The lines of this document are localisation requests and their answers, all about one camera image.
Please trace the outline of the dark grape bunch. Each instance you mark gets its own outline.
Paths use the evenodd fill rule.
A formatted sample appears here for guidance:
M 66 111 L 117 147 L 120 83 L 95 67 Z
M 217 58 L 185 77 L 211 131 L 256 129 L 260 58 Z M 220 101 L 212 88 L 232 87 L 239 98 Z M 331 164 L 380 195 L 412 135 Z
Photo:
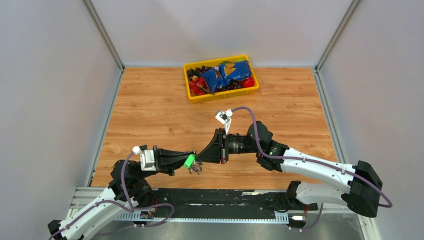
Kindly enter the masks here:
M 199 77 L 200 75 L 207 72 L 211 68 L 212 68 L 211 66 L 207 66 L 207 65 L 202 65 L 200 67 L 195 67 L 195 68 L 189 68 L 188 70 L 186 70 L 186 76 L 189 79 L 191 79 L 193 76 Z

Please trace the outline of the red strawberries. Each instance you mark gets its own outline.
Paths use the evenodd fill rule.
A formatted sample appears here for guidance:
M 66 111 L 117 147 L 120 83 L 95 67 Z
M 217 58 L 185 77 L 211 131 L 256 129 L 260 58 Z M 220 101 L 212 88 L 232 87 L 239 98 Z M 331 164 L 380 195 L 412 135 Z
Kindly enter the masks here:
M 201 96 L 210 93 L 204 77 L 193 75 L 188 80 L 188 88 L 192 96 Z

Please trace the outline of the large metal keyring with keys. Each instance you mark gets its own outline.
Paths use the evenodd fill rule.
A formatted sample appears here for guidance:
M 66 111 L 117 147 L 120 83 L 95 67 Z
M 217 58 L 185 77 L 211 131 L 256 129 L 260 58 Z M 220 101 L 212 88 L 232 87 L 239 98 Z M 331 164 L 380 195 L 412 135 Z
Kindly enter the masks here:
M 188 169 L 188 171 L 189 171 L 189 173 L 190 174 L 193 174 L 193 173 L 195 173 L 195 174 L 198 174 L 198 175 L 200 175 L 200 173 L 202 172 L 202 166 L 203 166 L 203 163 L 202 162 L 197 162 L 197 161 L 195 161 L 191 166 L 190 166 L 190 168 Z

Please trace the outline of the yellow plastic bin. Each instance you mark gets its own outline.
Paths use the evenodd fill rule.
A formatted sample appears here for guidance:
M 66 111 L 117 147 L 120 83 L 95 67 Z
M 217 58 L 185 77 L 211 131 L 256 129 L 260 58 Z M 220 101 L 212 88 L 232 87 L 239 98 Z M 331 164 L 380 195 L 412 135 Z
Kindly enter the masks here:
M 192 103 L 248 95 L 260 86 L 247 55 L 190 62 L 183 71 Z

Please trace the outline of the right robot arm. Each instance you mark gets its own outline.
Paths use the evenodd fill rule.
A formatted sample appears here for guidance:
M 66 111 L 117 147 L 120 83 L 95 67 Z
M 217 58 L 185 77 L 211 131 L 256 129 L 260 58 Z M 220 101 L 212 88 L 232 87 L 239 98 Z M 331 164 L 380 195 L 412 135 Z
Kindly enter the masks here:
M 304 175 L 320 184 L 292 181 L 286 204 L 298 209 L 303 204 L 328 203 L 347 206 L 356 214 L 375 218 L 380 207 L 382 180 L 366 161 L 338 163 L 304 154 L 272 139 L 273 133 L 256 121 L 246 135 L 215 130 L 210 143 L 195 156 L 196 162 L 225 164 L 230 154 L 254 153 L 257 163 L 268 171 Z

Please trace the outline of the green tagged key bunch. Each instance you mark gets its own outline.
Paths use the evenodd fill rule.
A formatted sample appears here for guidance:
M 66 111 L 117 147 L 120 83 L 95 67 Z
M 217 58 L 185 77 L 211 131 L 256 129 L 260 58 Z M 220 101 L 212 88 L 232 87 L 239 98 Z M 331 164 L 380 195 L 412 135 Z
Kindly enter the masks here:
M 195 159 L 196 159 L 196 156 L 194 154 L 190 154 L 184 161 L 183 167 L 185 169 L 190 169 L 192 165 L 195 163 Z

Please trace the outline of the red tomato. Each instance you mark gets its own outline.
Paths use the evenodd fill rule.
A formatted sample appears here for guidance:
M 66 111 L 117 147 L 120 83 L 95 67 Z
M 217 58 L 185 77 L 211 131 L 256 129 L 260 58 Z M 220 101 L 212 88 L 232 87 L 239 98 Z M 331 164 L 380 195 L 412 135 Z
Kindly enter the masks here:
M 251 88 L 255 85 L 255 79 L 250 76 L 244 80 L 241 81 L 241 85 L 243 88 Z

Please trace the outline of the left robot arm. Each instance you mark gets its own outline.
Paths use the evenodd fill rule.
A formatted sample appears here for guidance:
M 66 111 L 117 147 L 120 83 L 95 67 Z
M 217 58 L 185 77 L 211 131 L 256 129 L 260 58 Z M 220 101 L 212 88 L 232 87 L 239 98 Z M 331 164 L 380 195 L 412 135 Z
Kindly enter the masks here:
M 152 216 L 162 207 L 173 212 L 172 204 L 158 202 L 147 177 L 159 173 L 174 176 L 177 169 L 189 169 L 194 162 L 194 151 L 134 146 L 126 159 L 115 163 L 112 181 L 97 197 L 75 215 L 65 220 L 53 220 L 47 225 L 49 239 L 90 240 L 123 213 L 144 211 L 147 216 Z

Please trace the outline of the blue snack bag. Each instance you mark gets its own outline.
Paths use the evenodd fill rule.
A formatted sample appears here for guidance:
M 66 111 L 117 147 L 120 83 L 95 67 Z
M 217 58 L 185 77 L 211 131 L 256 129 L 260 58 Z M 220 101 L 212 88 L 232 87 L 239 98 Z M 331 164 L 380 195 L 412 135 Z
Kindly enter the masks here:
M 247 60 L 223 62 L 200 75 L 211 93 L 242 89 L 242 80 L 250 76 L 253 72 Z

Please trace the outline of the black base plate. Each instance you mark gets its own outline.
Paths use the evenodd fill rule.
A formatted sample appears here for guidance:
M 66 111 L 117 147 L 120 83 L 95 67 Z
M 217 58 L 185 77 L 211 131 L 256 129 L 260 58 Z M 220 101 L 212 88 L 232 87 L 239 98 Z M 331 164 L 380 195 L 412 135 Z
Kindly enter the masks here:
M 271 220 L 279 213 L 317 211 L 316 203 L 306 207 L 284 190 L 158 188 L 136 204 L 156 207 L 156 217 L 172 219 Z

